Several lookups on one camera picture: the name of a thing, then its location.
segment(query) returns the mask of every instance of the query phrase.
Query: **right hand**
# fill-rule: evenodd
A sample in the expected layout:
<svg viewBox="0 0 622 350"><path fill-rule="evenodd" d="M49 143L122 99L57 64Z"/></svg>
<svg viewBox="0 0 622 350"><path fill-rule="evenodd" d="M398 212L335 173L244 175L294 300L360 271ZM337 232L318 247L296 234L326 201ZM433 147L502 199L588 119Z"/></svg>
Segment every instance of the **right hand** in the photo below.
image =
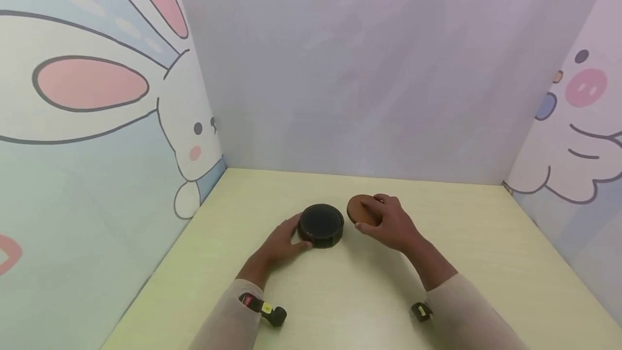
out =
<svg viewBox="0 0 622 350"><path fill-rule="evenodd" d="M361 233L369 235L378 242L402 253L415 241L423 239L413 220L402 208L400 200L394 196L379 193L375 199L363 199L361 203L373 214L382 218L379 226L357 223Z"/></svg>

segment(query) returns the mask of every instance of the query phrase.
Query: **cartoon rabbit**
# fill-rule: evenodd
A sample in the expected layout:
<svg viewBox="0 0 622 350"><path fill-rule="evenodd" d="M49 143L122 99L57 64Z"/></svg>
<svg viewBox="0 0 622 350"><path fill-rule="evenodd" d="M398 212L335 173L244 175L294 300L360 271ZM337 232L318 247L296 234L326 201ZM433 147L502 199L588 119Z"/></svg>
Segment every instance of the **cartoon rabbit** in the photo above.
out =
<svg viewBox="0 0 622 350"><path fill-rule="evenodd" d="M65 144L158 114L181 175L175 213L200 206L196 181L221 158L211 109L177 0L128 0L179 56L170 67L102 32L37 14L0 11L0 139Z"/></svg>

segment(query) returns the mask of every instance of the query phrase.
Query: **cartoon illustration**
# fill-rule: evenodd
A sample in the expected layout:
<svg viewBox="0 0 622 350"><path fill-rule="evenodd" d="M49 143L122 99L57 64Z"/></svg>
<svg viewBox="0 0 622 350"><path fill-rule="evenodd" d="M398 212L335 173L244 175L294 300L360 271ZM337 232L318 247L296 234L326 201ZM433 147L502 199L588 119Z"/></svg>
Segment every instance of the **cartoon illustration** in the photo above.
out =
<svg viewBox="0 0 622 350"><path fill-rule="evenodd" d="M576 46L587 44L580 38ZM506 183L517 193L547 188L587 204L599 183L622 177L622 95L611 79L618 71L599 69L608 63L602 52L575 52L557 73Z"/></svg>
<svg viewBox="0 0 622 350"><path fill-rule="evenodd" d="M0 10L0 140L89 140L156 112L187 181L175 213L188 219L200 206L196 181L221 158L216 126L179 2L128 1L177 52L171 65L63 19Z"/></svg>
<svg viewBox="0 0 622 350"><path fill-rule="evenodd" d="M0 261L0 276L2 276L22 257L22 248L8 236L0 234L0 252L4 252L7 256L7 259Z"/></svg>

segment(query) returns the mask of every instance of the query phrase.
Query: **white wall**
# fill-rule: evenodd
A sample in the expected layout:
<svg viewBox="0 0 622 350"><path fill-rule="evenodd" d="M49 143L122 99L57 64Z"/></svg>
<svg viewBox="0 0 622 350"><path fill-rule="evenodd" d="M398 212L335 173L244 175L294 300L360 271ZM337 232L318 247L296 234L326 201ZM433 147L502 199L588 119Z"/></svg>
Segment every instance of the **white wall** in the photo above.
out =
<svg viewBox="0 0 622 350"><path fill-rule="evenodd" d="M184 0L230 166L498 184L594 0Z"/></svg>

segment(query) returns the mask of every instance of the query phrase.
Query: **table surface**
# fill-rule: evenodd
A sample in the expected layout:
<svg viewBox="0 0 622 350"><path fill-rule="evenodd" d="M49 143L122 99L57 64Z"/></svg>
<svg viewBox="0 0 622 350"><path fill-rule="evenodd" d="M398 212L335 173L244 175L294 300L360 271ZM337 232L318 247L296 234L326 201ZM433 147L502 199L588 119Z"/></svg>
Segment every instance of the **table surface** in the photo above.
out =
<svg viewBox="0 0 622 350"><path fill-rule="evenodd" d="M419 230L532 350L620 349L622 330L500 186L228 169L128 309L103 350L185 350L246 258L283 219L315 203L345 214L353 195L398 196ZM346 221L333 248L274 273L254 350L442 349L416 272Z"/></svg>

